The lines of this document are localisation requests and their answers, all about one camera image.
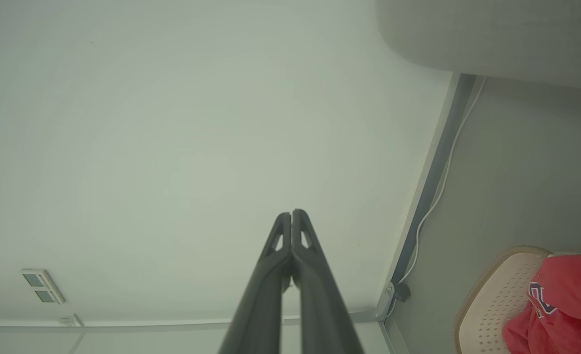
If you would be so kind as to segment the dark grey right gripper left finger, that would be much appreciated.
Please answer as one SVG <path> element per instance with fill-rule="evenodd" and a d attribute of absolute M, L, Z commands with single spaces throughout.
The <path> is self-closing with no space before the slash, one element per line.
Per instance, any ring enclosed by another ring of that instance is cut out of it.
<path fill-rule="evenodd" d="M 292 216 L 281 213 L 221 343 L 220 354 L 280 353 L 283 293 L 292 273 L 291 233 Z"/>

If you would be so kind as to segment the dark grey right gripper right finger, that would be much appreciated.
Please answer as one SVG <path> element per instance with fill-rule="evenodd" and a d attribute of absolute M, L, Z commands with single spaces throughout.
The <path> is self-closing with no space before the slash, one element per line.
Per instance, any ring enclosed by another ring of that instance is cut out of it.
<path fill-rule="evenodd" d="M 363 347 L 306 211 L 292 213 L 293 282 L 304 354 L 362 354 Z"/>

